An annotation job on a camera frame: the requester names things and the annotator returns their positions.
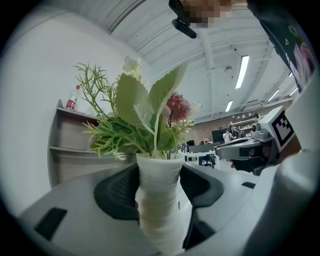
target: black slot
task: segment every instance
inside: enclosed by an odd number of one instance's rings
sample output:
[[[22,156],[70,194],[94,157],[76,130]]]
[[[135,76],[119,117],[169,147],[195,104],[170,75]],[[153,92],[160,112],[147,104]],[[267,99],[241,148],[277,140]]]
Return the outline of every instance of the black slot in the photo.
[[[189,224],[188,234],[183,241],[182,248],[189,250],[190,248],[202,243],[215,234],[215,231],[204,221],[199,220],[197,213],[192,210],[191,220]]]
[[[51,208],[35,226],[34,230],[50,241],[66,214],[66,209]]]
[[[247,181],[247,182],[242,183],[242,186],[245,186],[245,187],[247,187],[249,189],[254,189],[256,184]]]

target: ceiling light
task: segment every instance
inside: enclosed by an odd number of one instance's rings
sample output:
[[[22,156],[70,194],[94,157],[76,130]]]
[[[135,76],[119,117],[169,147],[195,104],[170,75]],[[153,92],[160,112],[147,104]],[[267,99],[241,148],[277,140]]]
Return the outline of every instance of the ceiling light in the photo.
[[[230,100],[230,101],[228,102],[228,106],[226,106],[225,112],[228,112],[228,111],[230,110],[232,103],[234,103],[233,100]]]
[[[271,101],[273,99],[274,96],[276,96],[276,94],[280,91],[280,89],[276,90],[275,93],[270,97],[270,99],[268,99],[268,102]]]
[[[294,94],[294,93],[296,92],[296,90],[298,90],[298,88],[295,88],[295,90],[294,90],[293,92],[291,92],[291,93],[289,94],[289,96],[291,96],[292,94]]]
[[[235,88],[238,89],[241,87],[242,82],[244,81],[245,74],[247,71],[248,63],[249,63],[249,56],[242,56],[241,57],[241,67],[238,76],[238,81],[236,82]]]

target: red bottle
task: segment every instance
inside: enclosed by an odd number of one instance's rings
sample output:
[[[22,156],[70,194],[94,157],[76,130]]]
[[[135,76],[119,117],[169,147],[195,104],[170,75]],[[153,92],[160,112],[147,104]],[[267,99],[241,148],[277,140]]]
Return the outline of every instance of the red bottle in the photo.
[[[75,88],[75,92],[72,95],[70,95],[70,98],[66,103],[66,106],[65,106],[66,109],[75,110],[79,89],[80,89],[80,86],[77,85]]]

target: ceiling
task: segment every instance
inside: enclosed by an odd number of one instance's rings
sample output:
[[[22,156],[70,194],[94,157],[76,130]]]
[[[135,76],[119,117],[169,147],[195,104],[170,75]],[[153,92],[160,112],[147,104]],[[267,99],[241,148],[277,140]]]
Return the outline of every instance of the ceiling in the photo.
[[[171,25],[177,16],[169,8],[168,0],[51,2],[92,20],[138,52],[150,64],[153,82],[189,61],[178,92],[190,103],[202,104],[193,117],[198,123],[237,114],[247,103],[261,102],[261,108],[288,101],[296,88],[294,77],[289,77],[290,71],[245,6],[235,6],[231,17],[210,28],[195,28],[197,38],[191,39]],[[241,56],[245,55],[250,56],[247,71],[241,88],[235,89]],[[267,102],[277,89],[278,94]],[[225,113],[231,100],[231,109]]]

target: desk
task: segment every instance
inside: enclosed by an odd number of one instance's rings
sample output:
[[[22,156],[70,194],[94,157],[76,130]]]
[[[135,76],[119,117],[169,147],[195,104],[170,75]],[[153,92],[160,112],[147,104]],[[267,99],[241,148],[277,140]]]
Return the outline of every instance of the desk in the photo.
[[[179,153],[179,155],[186,157],[186,158],[184,158],[184,161],[188,162],[189,158],[205,157],[206,155],[216,155],[216,153],[214,151],[208,151],[208,152],[199,152],[199,153]]]

